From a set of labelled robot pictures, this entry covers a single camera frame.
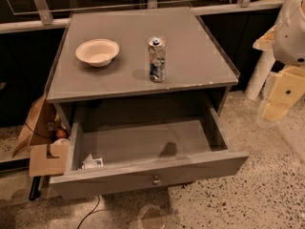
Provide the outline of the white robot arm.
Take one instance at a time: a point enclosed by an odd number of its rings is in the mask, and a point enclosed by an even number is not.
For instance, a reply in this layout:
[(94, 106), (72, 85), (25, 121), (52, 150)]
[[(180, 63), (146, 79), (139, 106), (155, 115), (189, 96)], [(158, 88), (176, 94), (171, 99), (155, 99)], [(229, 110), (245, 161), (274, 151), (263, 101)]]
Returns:
[(274, 29), (274, 59), (285, 64), (274, 79), (262, 118), (280, 121), (305, 94), (305, 0), (285, 0)]

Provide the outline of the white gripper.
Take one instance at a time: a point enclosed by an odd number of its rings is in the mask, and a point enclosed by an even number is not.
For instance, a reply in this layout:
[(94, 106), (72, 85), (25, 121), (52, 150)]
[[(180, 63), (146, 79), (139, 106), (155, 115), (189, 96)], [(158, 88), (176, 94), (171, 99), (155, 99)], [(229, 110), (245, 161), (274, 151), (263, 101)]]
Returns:
[(280, 71), (276, 77), (273, 89), (262, 118), (269, 122), (280, 121), (288, 112), (284, 107), (292, 107), (305, 94), (305, 70), (292, 66)]

